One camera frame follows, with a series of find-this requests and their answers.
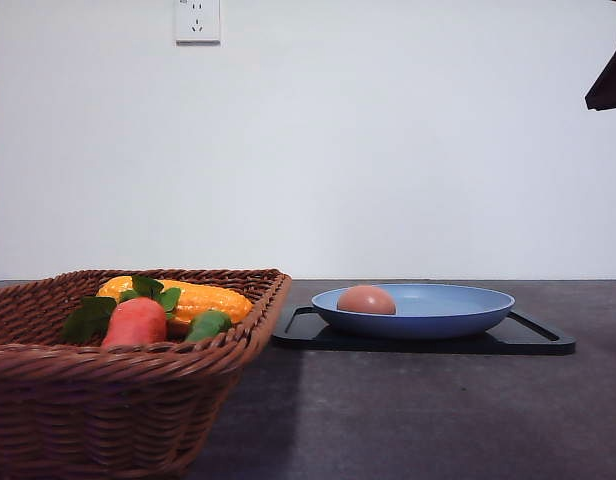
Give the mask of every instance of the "orange carrot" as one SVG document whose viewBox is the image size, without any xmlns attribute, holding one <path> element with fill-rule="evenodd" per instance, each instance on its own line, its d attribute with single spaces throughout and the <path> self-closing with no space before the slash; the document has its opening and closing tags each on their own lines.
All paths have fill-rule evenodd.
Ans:
<svg viewBox="0 0 616 480">
<path fill-rule="evenodd" d="M 120 303 L 112 312 L 102 347 L 141 345 L 166 339 L 166 312 L 148 297 Z"/>
</svg>

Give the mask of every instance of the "plastic plate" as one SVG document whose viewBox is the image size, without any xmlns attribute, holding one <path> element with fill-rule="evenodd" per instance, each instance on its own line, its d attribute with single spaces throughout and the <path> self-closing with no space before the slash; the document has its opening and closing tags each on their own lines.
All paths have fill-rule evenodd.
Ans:
<svg viewBox="0 0 616 480">
<path fill-rule="evenodd" d="M 443 339 L 484 332 L 499 324 L 515 304 L 510 295 L 460 285 L 376 284 L 395 301 L 394 315 L 337 309 L 340 288 L 312 298 L 319 315 L 333 328 L 356 335 L 393 339 Z"/>
</svg>

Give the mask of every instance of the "electrical outlet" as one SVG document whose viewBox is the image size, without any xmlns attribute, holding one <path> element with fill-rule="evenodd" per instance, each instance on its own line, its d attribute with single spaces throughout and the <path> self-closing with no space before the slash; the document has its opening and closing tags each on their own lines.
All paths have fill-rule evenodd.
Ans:
<svg viewBox="0 0 616 480">
<path fill-rule="evenodd" d="M 178 45 L 217 44 L 221 41 L 220 0 L 174 0 Z"/>
</svg>

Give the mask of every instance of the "woven basket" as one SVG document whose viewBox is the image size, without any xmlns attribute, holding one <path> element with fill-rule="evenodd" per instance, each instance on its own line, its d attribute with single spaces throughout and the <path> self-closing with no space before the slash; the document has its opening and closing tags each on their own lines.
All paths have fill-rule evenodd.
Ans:
<svg viewBox="0 0 616 480">
<path fill-rule="evenodd" d="M 135 273 L 230 288 L 253 309 L 198 343 L 60 343 L 82 296 Z M 1 288 L 0 479 L 181 478 L 268 342 L 290 282 L 274 269 L 87 270 Z"/>
</svg>

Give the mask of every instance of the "egg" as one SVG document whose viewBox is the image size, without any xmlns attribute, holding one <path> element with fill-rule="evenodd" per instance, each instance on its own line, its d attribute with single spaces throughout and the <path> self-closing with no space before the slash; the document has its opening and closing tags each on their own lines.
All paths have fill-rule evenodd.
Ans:
<svg viewBox="0 0 616 480">
<path fill-rule="evenodd" d="M 337 300 L 337 309 L 346 312 L 394 315 L 395 301 L 390 294 L 372 285 L 356 285 L 345 290 Z"/>
</svg>

